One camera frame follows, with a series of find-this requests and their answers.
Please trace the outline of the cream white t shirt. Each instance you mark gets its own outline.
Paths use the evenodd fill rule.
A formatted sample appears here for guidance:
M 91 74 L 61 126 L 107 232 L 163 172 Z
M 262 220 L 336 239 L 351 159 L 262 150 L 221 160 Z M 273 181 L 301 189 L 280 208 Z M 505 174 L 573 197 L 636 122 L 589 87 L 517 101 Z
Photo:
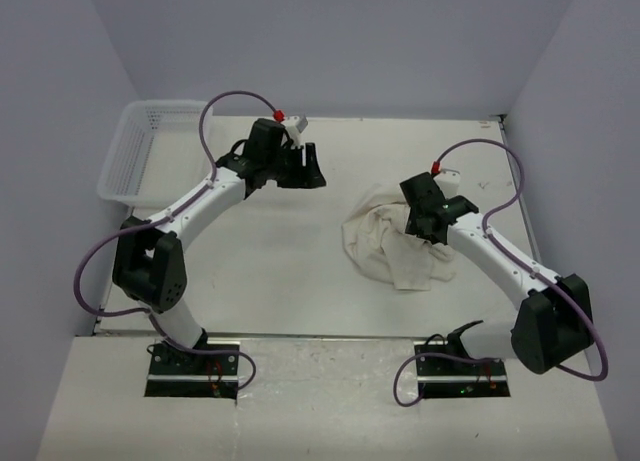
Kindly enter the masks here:
M 345 254 L 365 277 L 398 291 L 428 291 L 456 276 L 455 251 L 405 232 L 409 205 L 397 185 L 372 185 L 341 225 Z

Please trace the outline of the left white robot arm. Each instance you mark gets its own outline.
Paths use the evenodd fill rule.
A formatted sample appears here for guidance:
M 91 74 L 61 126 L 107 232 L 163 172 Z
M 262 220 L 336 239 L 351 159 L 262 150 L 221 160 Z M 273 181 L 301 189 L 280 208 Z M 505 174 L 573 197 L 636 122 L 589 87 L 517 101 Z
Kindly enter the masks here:
M 131 216 L 123 225 L 112 281 L 148 310 L 159 333 L 176 345 L 172 361 L 187 374 L 206 366 L 208 350 L 185 300 L 185 253 L 219 216 L 269 181 L 284 189 L 325 186 L 315 145 L 301 140 L 307 125 L 303 116 L 256 120 L 195 188 L 150 218 Z

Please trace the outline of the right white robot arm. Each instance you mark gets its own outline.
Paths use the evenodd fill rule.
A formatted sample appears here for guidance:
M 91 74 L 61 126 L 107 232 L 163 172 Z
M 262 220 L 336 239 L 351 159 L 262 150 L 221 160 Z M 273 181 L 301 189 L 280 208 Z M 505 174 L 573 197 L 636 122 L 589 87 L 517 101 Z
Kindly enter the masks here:
M 589 289 L 531 259 L 491 228 L 461 195 L 448 197 L 428 172 L 400 184 L 409 206 L 406 233 L 453 248 L 478 267 L 515 307 L 514 319 L 475 320 L 448 336 L 448 366 L 467 374 L 481 360 L 515 358 L 544 374 L 595 341 Z

